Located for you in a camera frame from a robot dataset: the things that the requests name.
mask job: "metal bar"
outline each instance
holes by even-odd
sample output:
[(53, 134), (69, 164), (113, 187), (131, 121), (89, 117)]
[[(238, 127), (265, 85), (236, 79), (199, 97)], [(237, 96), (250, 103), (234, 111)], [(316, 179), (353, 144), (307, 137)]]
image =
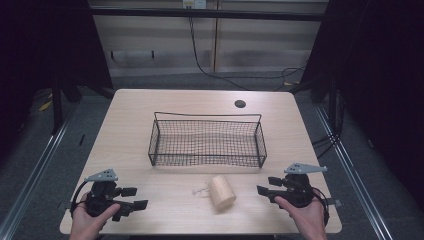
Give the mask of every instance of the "metal bar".
[(63, 135), (66, 132), (68, 122), (70, 118), (72, 117), (76, 109), (76, 106), (77, 105), (74, 104), (73, 108), (69, 112), (68, 117), (63, 122), (63, 125), (61, 126), (61, 128), (58, 129), (57, 134), (51, 136), (46, 148), (44, 149), (44, 152), (42, 153), (41, 157), (39, 158), (37, 162), (37, 165), (34, 167), (34, 170), (32, 171), (30, 177), (25, 183), (25, 186), (22, 188), (15, 203), (13, 204), (12, 208), (7, 213), (6, 217), (4, 218), (3, 223), (0, 226), (1, 240), (12, 239), (13, 235), (15, 234), (15, 231), (20, 221), (22, 220), (26, 209), (28, 208), (31, 202), (35, 189), (40, 183), (44, 172), (49, 166), (49, 163), (57, 147), (59, 146), (59, 143), (61, 142)]
[(325, 128), (325, 131), (327, 132), (328, 136), (330, 137), (330, 140), (333, 143), (334, 150), (336, 151), (339, 157), (340, 163), (342, 164), (353, 186), (353, 189), (355, 190), (355, 193), (358, 196), (359, 201), (361, 202), (361, 205), (364, 208), (365, 213), (368, 219), (370, 220), (372, 227), (374, 228), (375, 233), (377, 234), (378, 239), (392, 240), (393, 237), (390, 234), (390, 231), (385, 223), (383, 216), (381, 215), (380, 211), (378, 210), (374, 201), (369, 195), (364, 183), (362, 182), (361, 177), (359, 176), (358, 172), (355, 169), (355, 166), (349, 154), (347, 153), (345, 147), (343, 146), (343, 143), (340, 140), (336, 141), (334, 137), (331, 137), (333, 136), (333, 130), (330, 126), (330, 123), (328, 122), (328, 116), (324, 108), (322, 106), (318, 106), (317, 112)]
[(327, 17), (319, 13), (290, 12), (251, 12), (211, 9), (177, 9), (177, 8), (124, 8), (124, 7), (39, 7), (38, 10), (54, 14), (88, 14), (103, 16), (151, 16), (151, 17), (192, 17), (192, 18), (228, 18), (261, 19), (320, 22)]

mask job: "wall outlet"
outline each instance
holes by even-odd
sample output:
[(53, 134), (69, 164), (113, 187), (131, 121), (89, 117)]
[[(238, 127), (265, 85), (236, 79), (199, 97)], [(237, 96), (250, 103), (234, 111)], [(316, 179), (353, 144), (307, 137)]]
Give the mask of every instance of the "wall outlet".
[(183, 0), (183, 8), (184, 9), (194, 9), (194, 0)]
[(206, 0), (194, 0), (195, 9), (206, 9)]

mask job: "gray metal part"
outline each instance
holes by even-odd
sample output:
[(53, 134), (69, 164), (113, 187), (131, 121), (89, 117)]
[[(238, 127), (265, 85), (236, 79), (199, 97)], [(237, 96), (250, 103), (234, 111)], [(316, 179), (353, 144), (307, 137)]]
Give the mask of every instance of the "gray metal part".
[(293, 163), (287, 169), (284, 170), (285, 173), (292, 174), (304, 174), (304, 173), (314, 173), (314, 172), (326, 172), (327, 167), (317, 167), (312, 165), (307, 165), (303, 163)]
[(110, 181), (117, 181), (118, 176), (116, 175), (115, 171), (113, 171), (112, 168), (106, 169), (104, 171), (101, 171), (99, 173), (96, 173), (94, 175), (91, 175), (84, 179), (86, 182), (110, 182)]

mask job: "hand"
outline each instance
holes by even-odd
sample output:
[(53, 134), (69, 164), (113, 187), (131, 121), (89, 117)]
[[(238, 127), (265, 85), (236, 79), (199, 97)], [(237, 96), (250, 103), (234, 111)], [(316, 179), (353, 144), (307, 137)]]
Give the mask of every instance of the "hand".
[(327, 239), (324, 225), (324, 207), (316, 197), (304, 208), (296, 208), (280, 196), (275, 197), (274, 200), (290, 214), (304, 238), (308, 240)]
[[(81, 201), (85, 201), (87, 193), (82, 196)], [(88, 215), (85, 203), (80, 203), (73, 212), (73, 221), (69, 239), (93, 240), (99, 235), (100, 230), (106, 221), (118, 212), (121, 205), (114, 204), (97, 217)]]

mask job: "gray carpet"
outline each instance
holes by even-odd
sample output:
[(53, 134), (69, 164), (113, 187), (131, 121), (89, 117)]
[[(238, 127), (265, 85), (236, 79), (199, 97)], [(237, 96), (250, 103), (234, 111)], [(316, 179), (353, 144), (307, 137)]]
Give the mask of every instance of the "gray carpet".
[[(279, 76), (281, 73), (228, 73), (225, 76)], [(293, 74), (287, 82), (295, 82), (299, 77)], [(119, 88), (146, 89), (211, 89), (241, 90), (234, 84), (222, 79), (212, 79), (203, 74), (164, 75), (150, 77), (128, 77), (113, 79), (115, 90)], [(237, 85), (249, 90), (286, 91), (293, 85), (281, 85), (282, 79), (231, 79)], [(94, 144), (110, 100), (95, 92), (82, 88), (83, 99), (76, 106), (71, 116), (66, 133), (54, 156), (42, 176), (31, 203), (13, 239), (67, 239), (59, 232), (63, 212), (58, 204), (71, 198), (82, 168)], [(326, 132), (318, 118), (316, 108), (311, 103), (308, 91), (295, 95), (300, 112), (311, 141), (319, 140)], [(0, 180), (4, 193), (1, 194), (0, 217), (3, 220), (20, 189), (26, 182), (32, 168), (49, 141), (52, 129), (52, 109), (38, 112), (37, 108), (45, 99), (34, 101), (28, 123), (21, 134), (21, 140), (9, 156), (9, 160), (1, 166)], [(392, 176), (384, 164), (378, 151), (369, 147), (366, 135), (347, 113), (345, 116), (342, 142), (352, 162), (360, 173), (365, 186), (382, 213), (394, 239), (424, 239), (424, 217), (408, 192)], [(316, 149), (319, 155), (325, 148)], [(319, 159), (322, 166), (330, 170), (324, 174), (333, 198), (339, 199), (343, 206), (338, 213), (343, 230), (338, 234), (329, 234), (329, 239), (378, 239), (367, 215), (356, 196), (347, 175), (341, 166), (334, 150), (328, 151)], [(170, 239), (172, 237), (113, 237), (105, 239)], [(197, 237), (173, 237), (172, 239), (206, 239)], [(213, 236), (208, 239), (273, 239), (273, 236)], [(285, 235), (281, 239), (301, 239), (299, 235)]]

